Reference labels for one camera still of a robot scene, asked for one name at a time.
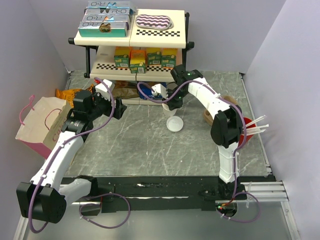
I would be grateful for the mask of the teal box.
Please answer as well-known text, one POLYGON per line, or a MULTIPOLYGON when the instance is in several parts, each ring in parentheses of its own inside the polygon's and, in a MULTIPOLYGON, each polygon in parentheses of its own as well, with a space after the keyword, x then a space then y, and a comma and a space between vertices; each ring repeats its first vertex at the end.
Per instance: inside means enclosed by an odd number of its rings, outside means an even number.
POLYGON ((135 11, 137 7, 131 1, 92 0, 88 2, 87 8, 131 9, 135 11))
POLYGON ((88 38, 125 38, 129 24, 122 21, 81 21, 79 34, 88 38))
POLYGON ((131 22, 129 15, 87 14, 83 16, 83 22, 131 22))
POLYGON ((129 15, 134 12, 130 8, 87 8, 85 15, 129 15))

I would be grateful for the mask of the red cup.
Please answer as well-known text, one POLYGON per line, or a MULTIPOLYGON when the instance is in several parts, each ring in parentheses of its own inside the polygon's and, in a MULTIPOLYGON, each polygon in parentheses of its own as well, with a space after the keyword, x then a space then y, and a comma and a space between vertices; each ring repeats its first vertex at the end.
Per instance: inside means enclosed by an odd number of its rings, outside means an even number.
MULTIPOLYGON (((245 138, 245 144, 253 137, 252 134, 249 134, 250 129, 257 127, 255 123, 252 123, 252 120, 250 118, 244 117, 244 122, 248 126, 246 126, 246 138, 245 138)), ((240 146, 244 141, 244 134, 242 133, 239 137, 238 146, 240 146)))

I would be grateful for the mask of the wavy striped sleep mask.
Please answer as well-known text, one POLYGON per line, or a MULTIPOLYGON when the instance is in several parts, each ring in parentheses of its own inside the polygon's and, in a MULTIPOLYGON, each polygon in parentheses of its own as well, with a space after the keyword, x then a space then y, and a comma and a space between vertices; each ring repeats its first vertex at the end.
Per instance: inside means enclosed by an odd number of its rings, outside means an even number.
POLYGON ((135 19, 135 24, 139 28, 165 31, 174 27, 174 23, 166 15, 140 14, 135 19))

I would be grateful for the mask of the teal box back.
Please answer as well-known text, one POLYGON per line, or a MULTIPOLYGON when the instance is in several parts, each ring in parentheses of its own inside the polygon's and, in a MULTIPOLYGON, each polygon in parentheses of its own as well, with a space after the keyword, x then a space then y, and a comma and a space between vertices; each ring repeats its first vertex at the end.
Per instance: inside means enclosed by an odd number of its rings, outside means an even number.
POLYGON ((92 0, 88 2, 87 8, 131 9, 135 11, 137 7, 131 1, 92 0))

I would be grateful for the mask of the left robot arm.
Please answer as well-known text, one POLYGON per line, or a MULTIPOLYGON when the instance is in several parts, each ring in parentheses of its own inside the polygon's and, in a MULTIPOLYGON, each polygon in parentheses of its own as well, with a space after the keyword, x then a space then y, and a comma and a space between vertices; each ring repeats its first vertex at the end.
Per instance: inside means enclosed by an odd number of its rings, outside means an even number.
POLYGON ((119 120, 126 108, 119 97, 113 97, 110 88, 76 93, 73 108, 67 114, 52 152, 36 175, 29 182, 21 182, 16 189, 21 215, 30 225, 33 220, 56 224, 72 203, 81 198, 93 201, 98 197, 98 180, 93 176, 79 175, 66 186, 60 185, 76 153, 89 134, 96 131, 94 120, 102 115, 119 120))

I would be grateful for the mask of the orange yellow juice carton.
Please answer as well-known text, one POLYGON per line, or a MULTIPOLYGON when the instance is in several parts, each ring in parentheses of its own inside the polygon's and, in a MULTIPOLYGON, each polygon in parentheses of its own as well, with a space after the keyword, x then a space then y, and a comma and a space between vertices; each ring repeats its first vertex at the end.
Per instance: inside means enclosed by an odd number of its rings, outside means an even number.
POLYGON ((146 73, 146 51, 142 49, 134 49, 130 53, 130 72, 132 74, 146 73))

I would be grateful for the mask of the blue tortilla chip bag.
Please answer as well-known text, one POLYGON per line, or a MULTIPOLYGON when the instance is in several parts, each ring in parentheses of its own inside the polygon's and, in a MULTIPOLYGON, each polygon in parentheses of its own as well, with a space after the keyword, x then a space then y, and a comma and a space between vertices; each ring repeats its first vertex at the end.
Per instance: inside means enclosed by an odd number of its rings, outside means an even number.
POLYGON ((162 95, 157 93, 156 95, 153 95, 152 89, 151 87, 157 85, 157 84, 161 84, 163 85, 165 88, 167 87, 167 84, 165 82, 145 82, 146 85, 141 84, 140 90, 139 90, 139 97, 143 100, 146 100, 147 98, 142 94, 144 93, 145 95, 147 95, 149 98, 153 99, 153 100, 161 100, 162 99, 162 95))

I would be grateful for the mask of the pink white paper bag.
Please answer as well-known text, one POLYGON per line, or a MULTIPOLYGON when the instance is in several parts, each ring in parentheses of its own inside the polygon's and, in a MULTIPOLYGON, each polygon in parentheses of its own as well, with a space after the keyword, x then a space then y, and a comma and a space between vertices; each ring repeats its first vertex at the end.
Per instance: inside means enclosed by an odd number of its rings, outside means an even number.
POLYGON ((71 105, 57 97, 34 100, 35 96, 31 95, 28 105, 19 113, 20 127, 15 139, 47 159, 59 139, 71 105))

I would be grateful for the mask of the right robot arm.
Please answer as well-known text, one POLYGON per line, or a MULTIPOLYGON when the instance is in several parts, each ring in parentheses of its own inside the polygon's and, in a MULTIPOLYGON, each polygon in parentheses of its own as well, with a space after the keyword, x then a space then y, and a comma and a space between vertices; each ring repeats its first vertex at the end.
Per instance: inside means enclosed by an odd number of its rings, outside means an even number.
POLYGON ((218 187, 218 193, 223 199, 230 199, 236 193, 239 177, 237 151, 244 125, 242 112, 237 105, 221 98, 198 70, 187 71, 180 64, 170 74, 176 87, 167 90, 169 110, 181 108, 183 98, 190 94, 213 118, 210 135, 218 146, 219 178, 224 182, 218 187))

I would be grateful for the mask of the green juice carton middle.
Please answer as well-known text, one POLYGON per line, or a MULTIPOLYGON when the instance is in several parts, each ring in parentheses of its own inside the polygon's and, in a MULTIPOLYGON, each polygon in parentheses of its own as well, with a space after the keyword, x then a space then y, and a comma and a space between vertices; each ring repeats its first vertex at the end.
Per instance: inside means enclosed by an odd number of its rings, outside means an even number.
POLYGON ((148 47, 146 49, 146 59, 149 66, 160 65, 162 59, 162 49, 158 47, 148 47))

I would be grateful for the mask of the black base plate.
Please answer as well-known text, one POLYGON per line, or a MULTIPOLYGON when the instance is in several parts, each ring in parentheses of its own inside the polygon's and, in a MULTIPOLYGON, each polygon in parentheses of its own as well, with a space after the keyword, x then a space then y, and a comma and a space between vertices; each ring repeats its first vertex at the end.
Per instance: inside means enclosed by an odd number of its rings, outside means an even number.
POLYGON ((223 183, 217 176, 98 176, 97 191, 81 196, 102 202, 103 213, 117 211, 202 210, 215 211, 216 204, 246 200, 245 186, 223 183))

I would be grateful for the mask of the green juice carton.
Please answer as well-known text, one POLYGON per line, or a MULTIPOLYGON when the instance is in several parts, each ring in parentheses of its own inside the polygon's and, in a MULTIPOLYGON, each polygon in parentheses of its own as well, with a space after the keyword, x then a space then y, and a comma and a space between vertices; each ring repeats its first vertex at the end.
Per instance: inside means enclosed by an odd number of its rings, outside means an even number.
POLYGON ((161 52, 161 66, 173 69, 176 66, 177 53, 177 48, 164 48, 161 52))
POLYGON ((131 48, 117 46, 114 52, 114 64, 117 68, 128 68, 130 66, 131 48))
POLYGON ((148 47, 146 49, 146 59, 149 66, 160 65, 162 59, 162 49, 158 47, 148 47))

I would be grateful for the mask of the brown chip bag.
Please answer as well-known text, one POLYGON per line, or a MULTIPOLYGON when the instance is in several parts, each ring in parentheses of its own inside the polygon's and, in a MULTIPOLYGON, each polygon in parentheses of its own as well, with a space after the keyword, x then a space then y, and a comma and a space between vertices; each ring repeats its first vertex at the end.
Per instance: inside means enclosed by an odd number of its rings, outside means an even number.
POLYGON ((137 84, 134 82, 122 80, 116 80, 114 82, 112 94, 114 98, 119 97, 122 99, 132 99, 139 97, 137 84))

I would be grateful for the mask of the stack of white lids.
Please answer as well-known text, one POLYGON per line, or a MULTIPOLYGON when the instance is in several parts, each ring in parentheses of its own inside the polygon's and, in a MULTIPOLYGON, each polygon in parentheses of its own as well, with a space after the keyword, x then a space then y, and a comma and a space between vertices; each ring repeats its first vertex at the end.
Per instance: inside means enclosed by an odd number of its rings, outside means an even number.
POLYGON ((166 127, 169 131, 177 133, 183 129, 184 122, 179 116, 170 116, 166 121, 166 127))

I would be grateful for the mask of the cream three-tier shelf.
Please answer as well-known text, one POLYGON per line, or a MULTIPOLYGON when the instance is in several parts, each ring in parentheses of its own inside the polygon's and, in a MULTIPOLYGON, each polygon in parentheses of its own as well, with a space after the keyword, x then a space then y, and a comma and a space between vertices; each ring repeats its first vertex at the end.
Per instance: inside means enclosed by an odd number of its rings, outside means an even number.
POLYGON ((195 44, 188 40, 190 14, 184 10, 138 9, 137 15, 164 15, 173 20, 173 28, 165 31, 143 29, 131 21, 126 37, 82 37, 77 33, 68 39, 69 44, 81 46, 86 52, 85 78, 100 78, 113 81, 162 82, 173 81, 170 70, 160 65, 146 68, 146 73, 131 73, 128 68, 115 66, 114 53, 116 47, 146 48, 176 48, 177 65, 187 63, 187 52, 195 44))

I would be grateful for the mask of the teal box front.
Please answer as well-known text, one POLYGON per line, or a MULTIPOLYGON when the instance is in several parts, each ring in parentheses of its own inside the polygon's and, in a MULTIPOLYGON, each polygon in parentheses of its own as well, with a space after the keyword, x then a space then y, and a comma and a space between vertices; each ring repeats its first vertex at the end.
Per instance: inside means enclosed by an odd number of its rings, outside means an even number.
POLYGON ((125 38, 129 24, 122 21, 81 21, 79 34, 88 38, 125 38))

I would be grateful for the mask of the orange chip bag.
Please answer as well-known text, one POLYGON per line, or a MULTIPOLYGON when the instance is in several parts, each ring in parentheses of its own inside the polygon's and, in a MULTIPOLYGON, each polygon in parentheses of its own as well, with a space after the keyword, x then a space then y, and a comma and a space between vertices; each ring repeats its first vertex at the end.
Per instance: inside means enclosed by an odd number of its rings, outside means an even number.
POLYGON ((74 89, 68 89, 68 90, 56 89, 55 96, 59 99, 66 100, 70 104, 71 108, 73 108, 74 107, 73 100, 76 96, 76 93, 84 90, 84 91, 89 91, 90 94, 92 95, 93 87, 94 87, 94 84, 91 84, 88 88, 85 88, 85 89, 81 89, 81 88, 74 88, 74 89))

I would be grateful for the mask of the green juice carton right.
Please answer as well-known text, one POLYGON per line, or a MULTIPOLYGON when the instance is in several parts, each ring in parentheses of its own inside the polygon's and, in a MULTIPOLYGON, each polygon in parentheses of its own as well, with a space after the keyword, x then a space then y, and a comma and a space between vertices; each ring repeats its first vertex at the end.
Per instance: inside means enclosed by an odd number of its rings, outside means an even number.
POLYGON ((161 52, 161 66, 173 69, 176 66, 177 53, 177 48, 164 48, 161 52))

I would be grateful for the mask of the green juice carton left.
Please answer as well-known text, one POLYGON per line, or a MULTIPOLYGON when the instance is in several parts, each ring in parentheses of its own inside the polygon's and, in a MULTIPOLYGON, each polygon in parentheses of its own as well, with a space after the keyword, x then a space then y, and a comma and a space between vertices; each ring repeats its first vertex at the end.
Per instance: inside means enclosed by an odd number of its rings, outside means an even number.
POLYGON ((114 64, 117 68, 128 68, 130 66, 131 48, 117 46, 114 52, 114 64))

